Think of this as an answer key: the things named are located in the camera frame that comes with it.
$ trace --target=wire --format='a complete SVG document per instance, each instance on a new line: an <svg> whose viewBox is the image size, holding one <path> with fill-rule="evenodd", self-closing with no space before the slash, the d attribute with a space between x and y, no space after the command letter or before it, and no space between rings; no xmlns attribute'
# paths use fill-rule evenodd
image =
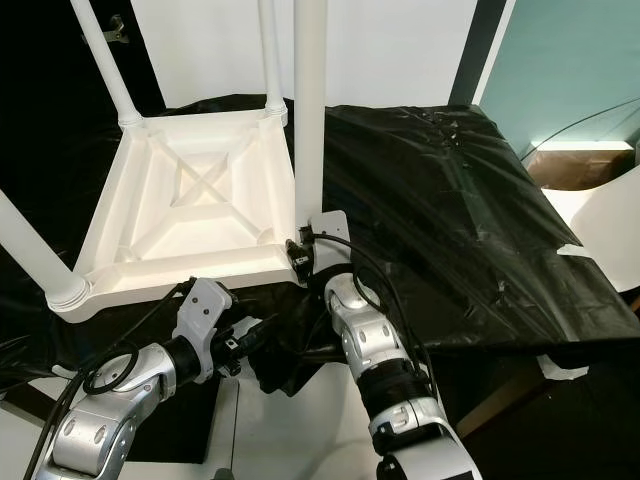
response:
<svg viewBox="0 0 640 480"><path fill-rule="evenodd" d="M420 361L419 361L418 357L416 356L416 353L415 353L415 350L414 350L415 345L412 345L412 343L413 344L417 344L417 347L420 350L420 353L422 353L422 355L424 356L424 360L425 360L425 363L427 365L427 370L428 370L428 374L429 374L428 375L429 376L428 383L429 383L429 386L431 387L431 393L435 396L435 398L438 398L438 387L436 385L435 378L434 378L434 375L433 375L433 365L431 363L431 356L429 355L429 352L427 351L425 346L422 344L422 342L419 340L418 336L413 331L413 328L411 327L411 325L407 321L407 318L406 318L406 316L404 314L404 310L402 308L402 303L400 301L400 295L398 295L398 291L396 290L396 288L393 285L393 283L391 283L391 280L389 279L389 276L386 274L386 272L380 267L380 265L378 265L376 263L376 261L373 259L373 257L371 255L369 255L361 247L358 247L358 246L354 245L353 243L351 243L348 240L345 240L345 239L340 238L340 237L336 237L334 235L328 235L326 233L314 233L313 234L313 238L314 239L329 240L329 241L336 242L336 243L339 243L341 245L344 245L346 247L351 248L353 251L357 252L365 260L367 260L367 262L369 262L369 264L373 267L373 270L375 270L376 273L379 274L381 280L384 282L385 286L391 292L391 297L392 297L394 303L396 304L396 308L398 309L398 316L400 317L400 323L402 325L402 330L403 330L404 336L406 338L406 341L408 342L408 344L410 346L410 348L408 349L409 351L407 352L407 354L409 355L411 361L413 362L413 366L414 366L414 369L416 371L416 374L419 374L420 372L422 372L422 369L420 368ZM354 284L356 285L356 289L358 288L358 283L359 283L359 281L358 281L357 276L356 276L356 278L354 278ZM366 295L364 295L363 298L365 299L365 301L367 301L368 297Z"/></svg>
<svg viewBox="0 0 640 480"><path fill-rule="evenodd" d="M149 310L149 312L147 312L140 320L138 320L125 333L120 335L116 339L116 341L111 344L111 346L105 349L102 353L92 357L89 361L85 362L84 365L80 366L80 368L76 373L76 376L73 377L71 381L69 381L65 389L62 391L62 393L56 400L56 403L53 405L51 412L49 412L49 416L47 417L47 420L45 421L45 424L42 427L42 431L40 432L40 436L38 437L36 446L33 449L31 459L29 460L29 464L27 465L27 470L25 471L25 474L23 476L23 480L31 480L31 477L33 477L36 466L38 465L38 460L40 459L40 455L42 454L42 450L44 449L44 445L47 441L47 437L49 436L49 433L51 433L51 431L53 430L55 434L55 431L58 425L60 425L60 423L66 416L66 414L69 412L71 403L73 402L73 399L76 393L80 389L80 386L83 385L84 383L87 383L88 379L93 378L93 375L95 375L95 372L99 370L100 367L105 362L113 358L112 355L114 351L116 351L118 348L121 348L122 343L126 341L127 337L131 335L131 333L133 333L134 330L140 327L140 325L146 322L149 318L154 316L162 307L164 307L173 298L173 296L176 293L183 292L185 289L191 288L194 281L195 279L190 279L187 282L182 282L177 284L175 287L173 287L169 291L169 293L167 293L164 297L162 297L162 299L156 305L154 305L154 307L151 310ZM132 355L132 359L134 358L134 355L131 353L131 351L127 351L127 353L130 353ZM109 390L111 390L112 388L122 383L122 381L124 381L124 379L126 378L126 375L128 375L131 372L131 369L133 369L134 366L135 366L135 362L132 362L130 360L129 364L127 364L127 368L125 368L125 370L120 375L118 375L118 377L116 377L112 382L108 384ZM124 373L127 371L129 367L131 369L129 370L129 372L126 373L126 375L124 375ZM93 394L92 393L93 391L95 391L96 393L99 393L103 388L104 387L99 387L97 389L94 389L92 386L89 386L89 391L87 392L87 394L91 395Z"/></svg>
<svg viewBox="0 0 640 480"><path fill-rule="evenodd" d="M562 132L564 132L566 130L569 130L571 127L575 127L576 125L579 125L582 122L586 122L587 120L591 120L592 118L598 117L598 116L600 116L600 115L602 115L604 113L610 112L611 110L616 110L616 109L618 109L620 107L624 107L625 105L629 105L630 103L637 102L638 100L640 100L640 97L636 97L636 98L633 98L631 100L627 100L626 102L619 103L618 105L614 105L613 107L605 108L604 110L600 110L599 112L596 112L596 113L593 113L591 115L588 115L588 116L586 116L584 118L581 118L580 120L577 120L577 121L573 122L570 125L567 125L564 128L561 128L560 130L555 132L553 135L548 136L542 142L540 142L537 146L533 147L531 150L529 150L527 153L525 153L525 155L522 158L520 158L520 161L521 162L524 161L529 155L531 155L533 152L538 150L538 148L540 148L542 145L547 143L552 138L557 137Z"/></svg>

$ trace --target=black cloth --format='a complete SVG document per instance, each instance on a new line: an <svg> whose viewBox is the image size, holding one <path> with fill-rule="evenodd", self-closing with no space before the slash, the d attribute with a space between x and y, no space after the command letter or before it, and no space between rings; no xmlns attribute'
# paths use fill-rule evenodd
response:
<svg viewBox="0 0 640 480"><path fill-rule="evenodd" d="M262 96L229 96L168 114L261 108L263 102ZM285 133L293 157L289 107ZM48 184L47 198L26 195L5 179L0 185L21 209L27 206L27 218L69 266L118 139L115 123L59 139L66 149L52 149L46 160L59 165L66 183L55 190ZM579 241L477 107L327 108L325 139L324 210L347 213L352 241L379 259L432 351L539 353L640 338L636 317L596 264L557 255L559 247ZM1 253L0 391L49 375L56 362L76 365L150 308L115 307L67 324L48 312L38 287ZM307 290L276 284L235 293L272 326L270 341L251 358L265 390L295 393L322 361L338 358L324 306ZM163 328L151 321L136 332L141 345L169 338L176 308L165 313Z"/></svg>

